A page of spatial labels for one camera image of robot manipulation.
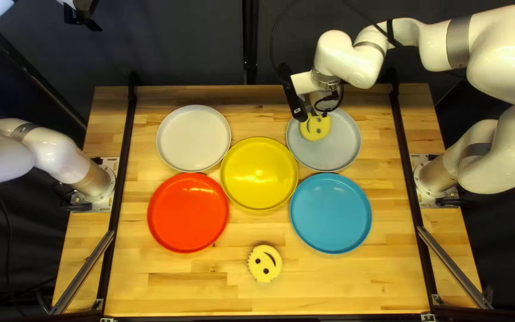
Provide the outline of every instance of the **sponge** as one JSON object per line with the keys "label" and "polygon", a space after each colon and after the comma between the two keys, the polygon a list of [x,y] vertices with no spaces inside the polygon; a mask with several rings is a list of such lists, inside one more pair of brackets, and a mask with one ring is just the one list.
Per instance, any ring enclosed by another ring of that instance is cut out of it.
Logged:
{"label": "sponge", "polygon": [[307,121],[299,123],[299,133],[301,133],[301,136],[311,142],[326,137],[331,129],[331,116],[312,116],[311,113],[307,113],[307,115],[309,115]]}
{"label": "sponge", "polygon": [[248,258],[249,272],[257,282],[269,283],[282,272],[282,257],[270,245],[259,245]]}

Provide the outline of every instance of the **plate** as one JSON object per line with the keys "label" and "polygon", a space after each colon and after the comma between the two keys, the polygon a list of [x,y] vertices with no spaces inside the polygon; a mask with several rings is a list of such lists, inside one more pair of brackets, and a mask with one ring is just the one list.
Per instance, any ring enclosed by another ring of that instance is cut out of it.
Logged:
{"label": "plate", "polygon": [[363,190],[338,174],[316,174],[295,190],[290,219],[311,248],[343,254],[363,243],[371,229],[371,205]]}
{"label": "plate", "polygon": [[251,210],[270,210],[287,201],[297,186],[297,162],[281,143],[251,137],[234,145],[221,164],[225,193]]}
{"label": "plate", "polygon": [[291,153],[299,163],[316,171],[339,171],[350,165],[361,150],[361,131],[353,118],[340,108],[330,114],[329,134],[315,142],[301,136],[296,119],[287,124],[286,140]]}
{"label": "plate", "polygon": [[224,157],[231,132],[225,117],[204,105],[183,106],[164,118],[156,134],[162,160],[182,172],[207,170]]}
{"label": "plate", "polygon": [[148,204],[148,228],[156,241],[177,253],[212,245],[228,221],[228,198],[218,182],[198,173],[163,182]]}

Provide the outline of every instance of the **gray plate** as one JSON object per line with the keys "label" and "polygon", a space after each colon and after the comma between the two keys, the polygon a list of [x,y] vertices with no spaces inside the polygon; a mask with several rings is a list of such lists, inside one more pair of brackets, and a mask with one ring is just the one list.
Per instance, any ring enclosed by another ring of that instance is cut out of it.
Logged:
{"label": "gray plate", "polygon": [[291,119],[286,130],[287,146],[302,165],[321,172],[339,171],[351,164],[361,150],[361,131],[342,109],[331,112],[329,135],[316,142],[299,133],[299,122]]}

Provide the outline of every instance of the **red plate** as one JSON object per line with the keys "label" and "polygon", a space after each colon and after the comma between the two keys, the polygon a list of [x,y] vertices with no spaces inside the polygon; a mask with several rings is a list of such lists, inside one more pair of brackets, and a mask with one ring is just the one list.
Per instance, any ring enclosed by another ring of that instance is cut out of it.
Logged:
{"label": "red plate", "polygon": [[212,245],[228,222],[228,198],[210,177],[183,173],[163,182],[148,204],[148,228],[160,245],[192,253]]}

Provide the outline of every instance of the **wooden table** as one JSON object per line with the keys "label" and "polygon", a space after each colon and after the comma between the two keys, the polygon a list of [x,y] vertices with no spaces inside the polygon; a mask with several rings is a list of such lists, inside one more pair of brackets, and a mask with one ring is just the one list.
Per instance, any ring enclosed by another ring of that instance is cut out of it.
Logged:
{"label": "wooden table", "polygon": [[[230,218],[214,247],[183,255],[150,235],[148,201],[178,172],[158,156],[154,138],[164,117],[189,104],[220,111],[232,143],[267,136],[283,144],[290,120],[281,86],[144,86],[138,88],[128,172],[106,297],[105,314],[123,316],[323,315],[419,313],[429,310],[388,98],[390,85],[346,87],[342,109],[359,125],[363,147],[341,171],[367,194],[373,225],[367,240],[339,256],[316,252],[293,231],[288,203],[255,215],[231,203]],[[444,151],[427,84],[402,84],[399,101],[412,153]],[[84,151],[90,157],[120,153],[126,88],[98,87]],[[219,181],[219,165],[204,171]],[[299,165],[300,181],[315,172]],[[423,210],[426,228],[479,287],[460,209]],[[58,299],[98,240],[109,214],[71,214],[55,287]],[[275,245],[284,261],[268,287],[252,279],[247,256],[258,241]],[[432,254],[438,293],[452,305],[473,306]],[[96,298],[100,265],[69,307],[88,309]]]}

